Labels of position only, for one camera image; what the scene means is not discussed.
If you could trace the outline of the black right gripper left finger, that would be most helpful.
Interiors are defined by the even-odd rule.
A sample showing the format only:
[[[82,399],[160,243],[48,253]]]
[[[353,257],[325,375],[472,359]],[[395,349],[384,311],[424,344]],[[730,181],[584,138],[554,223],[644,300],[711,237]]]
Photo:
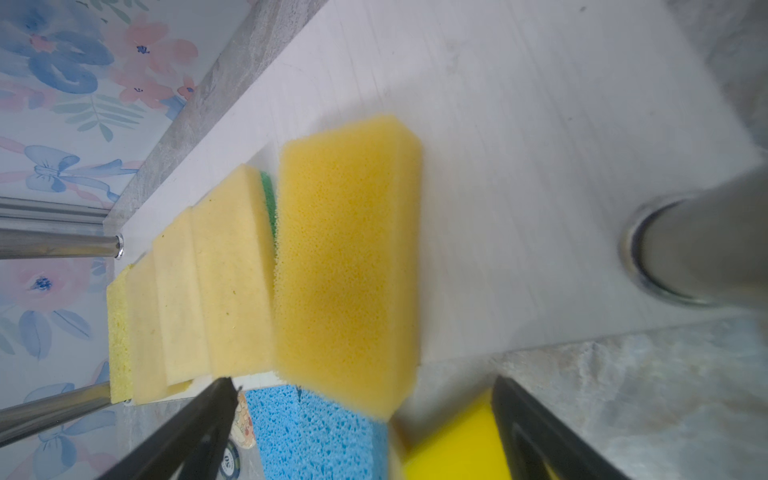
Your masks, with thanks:
[[[214,479],[229,440],[238,405],[231,378],[219,378],[103,479]]]

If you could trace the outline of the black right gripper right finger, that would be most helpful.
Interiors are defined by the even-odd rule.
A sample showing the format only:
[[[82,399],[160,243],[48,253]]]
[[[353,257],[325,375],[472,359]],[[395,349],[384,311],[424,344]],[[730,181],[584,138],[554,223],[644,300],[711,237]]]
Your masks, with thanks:
[[[495,379],[491,407],[514,479],[627,477],[514,379]]]

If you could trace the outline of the bright yellow foam sponge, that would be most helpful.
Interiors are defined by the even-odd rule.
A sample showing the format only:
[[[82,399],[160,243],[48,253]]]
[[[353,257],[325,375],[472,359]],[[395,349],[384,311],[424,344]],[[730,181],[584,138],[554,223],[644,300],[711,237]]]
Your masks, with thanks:
[[[401,472],[406,479],[520,479],[504,450],[492,392],[484,391],[407,453]]]

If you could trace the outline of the pale yellow sponge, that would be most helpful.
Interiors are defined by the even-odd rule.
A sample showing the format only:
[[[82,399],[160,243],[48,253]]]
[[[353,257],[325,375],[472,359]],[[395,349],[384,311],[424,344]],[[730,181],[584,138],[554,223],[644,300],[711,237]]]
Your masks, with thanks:
[[[132,400],[144,405],[185,391],[191,381],[169,384],[165,369],[155,262],[146,253],[126,276]]]

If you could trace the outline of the bright yellow cellulose sponge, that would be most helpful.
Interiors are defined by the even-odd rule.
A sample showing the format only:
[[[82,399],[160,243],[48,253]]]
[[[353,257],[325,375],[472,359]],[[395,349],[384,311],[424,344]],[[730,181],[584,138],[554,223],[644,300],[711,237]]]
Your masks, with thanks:
[[[130,266],[124,268],[106,289],[110,399],[112,404],[129,401],[133,395],[126,289],[126,280],[130,269]]]

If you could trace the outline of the yellow orange-backed sponge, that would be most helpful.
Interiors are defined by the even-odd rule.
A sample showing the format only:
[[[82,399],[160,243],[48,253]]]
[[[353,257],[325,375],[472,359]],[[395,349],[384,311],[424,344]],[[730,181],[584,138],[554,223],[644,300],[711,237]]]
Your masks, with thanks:
[[[209,373],[210,360],[189,208],[153,241],[152,257],[166,379],[191,381]]]

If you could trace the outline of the yellow green-backed sponge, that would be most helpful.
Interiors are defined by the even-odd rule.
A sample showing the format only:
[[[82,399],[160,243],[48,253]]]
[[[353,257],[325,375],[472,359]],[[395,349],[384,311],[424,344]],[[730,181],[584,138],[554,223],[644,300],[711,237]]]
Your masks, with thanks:
[[[192,208],[192,227],[211,374],[271,370],[275,247],[260,171],[233,170]]]

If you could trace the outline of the white two-tier metal shelf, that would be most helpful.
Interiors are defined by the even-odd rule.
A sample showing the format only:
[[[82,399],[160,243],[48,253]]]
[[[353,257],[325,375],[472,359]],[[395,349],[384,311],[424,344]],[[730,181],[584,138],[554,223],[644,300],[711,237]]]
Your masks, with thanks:
[[[127,191],[134,257],[236,165],[376,113],[422,140],[425,361],[736,318],[633,286],[633,211],[759,165],[665,1],[258,1]]]

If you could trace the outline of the left blue sponge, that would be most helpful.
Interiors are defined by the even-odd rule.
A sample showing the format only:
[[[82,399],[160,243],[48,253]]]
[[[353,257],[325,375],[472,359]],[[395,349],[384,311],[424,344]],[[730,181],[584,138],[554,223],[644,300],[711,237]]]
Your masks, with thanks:
[[[386,479],[387,425],[292,385],[245,400],[268,479]]]

